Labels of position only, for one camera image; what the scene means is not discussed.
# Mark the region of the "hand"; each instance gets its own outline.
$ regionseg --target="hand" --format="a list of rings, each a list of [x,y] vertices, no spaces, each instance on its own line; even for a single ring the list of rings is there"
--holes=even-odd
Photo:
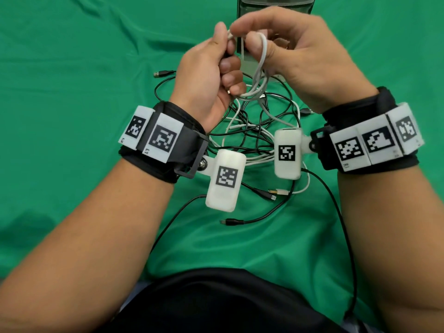
[[[214,36],[191,48],[180,61],[170,102],[196,119],[208,133],[219,124],[232,95],[245,93],[239,57],[232,55],[234,40],[228,42],[227,28],[219,22]]]
[[[318,16],[280,7],[247,13],[230,27],[259,60],[262,41],[255,31],[265,30],[268,41],[264,67],[284,76],[298,97],[313,111],[378,94]]]

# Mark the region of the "forearm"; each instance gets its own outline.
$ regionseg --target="forearm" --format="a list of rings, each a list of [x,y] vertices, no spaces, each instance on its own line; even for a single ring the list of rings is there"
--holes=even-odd
[[[172,191],[121,160],[5,280],[0,317],[74,332],[108,319],[138,280]]]
[[[419,167],[338,179],[353,251],[388,324],[395,332],[424,332],[398,316],[444,311],[442,202]],[[398,330],[402,321],[409,326]]]

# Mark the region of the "green cloth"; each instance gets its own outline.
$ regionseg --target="green cloth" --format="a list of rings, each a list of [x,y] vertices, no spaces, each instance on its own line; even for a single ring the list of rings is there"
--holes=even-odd
[[[437,10],[443,3],[316,0],[314,7],[369,79],[410,103],[427,142],[419,152],[421,167],[441,197],[444,21]],[[237,0],[0,0],[0,277],[119,159],[117,140],[136,106],[156,104],[153,72],[177,68],[181,55],[210,37],[216,22],[235,20],[236,6]],[[172,86],[165,84],[159,94],[168,99]],[[285,107],[277,99],[270,105],[274,113]],[[247,111],[257,121],[258,106]],[[310,116],[302,124],[308,133],[323,120]],[[237,141],[228,137],[226,144]],[[315,155],[305,161],[338,197],[336,173],[325,172]],[[244,180],[262,189],[290,186],[276,179],[272,163],[248,167]],[[204,194],[208,182],[202,176],[180,179],[164,221]],[[305,182],[303,176],[297,188]],[[261,216],[275,204],[243,187],[231,214],[193,202],[159,242],[144,277],[208,266],[246,268],[300,291],[313,308],[341,321],[352,292],[350,263],[332,201],[315,178],[262,222],[219,224],[228,215]],[[362,275],[359,282],[356,312],[377,324]]]

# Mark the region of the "clothing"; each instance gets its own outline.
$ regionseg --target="clothing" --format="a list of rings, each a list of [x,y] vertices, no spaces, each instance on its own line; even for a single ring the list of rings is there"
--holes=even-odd
[[[347,331],[295,291],[243,269],[202,268],[148,285],[97,332]]]

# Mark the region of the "right hand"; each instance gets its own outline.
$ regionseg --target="right hand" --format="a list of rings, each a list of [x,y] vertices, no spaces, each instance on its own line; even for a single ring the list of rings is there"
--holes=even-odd
[[[279,37],[268,41],[264,68],[284,76],[314,112],[378,94],[319,16],[273,6],[237,19],[230,31],[246,36],[246,47],[257,60],[262,54],[259,30],[268,38]]]

